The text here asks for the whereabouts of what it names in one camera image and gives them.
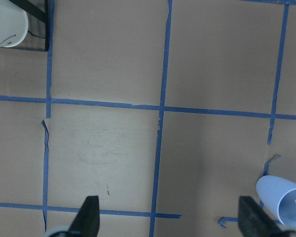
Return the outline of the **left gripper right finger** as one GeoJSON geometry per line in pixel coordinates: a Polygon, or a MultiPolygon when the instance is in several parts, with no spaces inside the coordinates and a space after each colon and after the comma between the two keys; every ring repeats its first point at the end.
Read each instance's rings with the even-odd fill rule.
{"type": "Polygon", "coordinates": [[[243,237],[280,237],[282,233],[250,196],[239,197],[238,228],[243,237]]]}

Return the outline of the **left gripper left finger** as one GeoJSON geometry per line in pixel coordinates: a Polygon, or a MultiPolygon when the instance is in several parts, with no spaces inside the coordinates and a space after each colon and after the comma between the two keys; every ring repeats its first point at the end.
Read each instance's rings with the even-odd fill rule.
{"type": "Polygon", "coordinates": [[[100,228],[99,197],[88,196],[67,230],[68,237],[96,237],[100,228]]]}

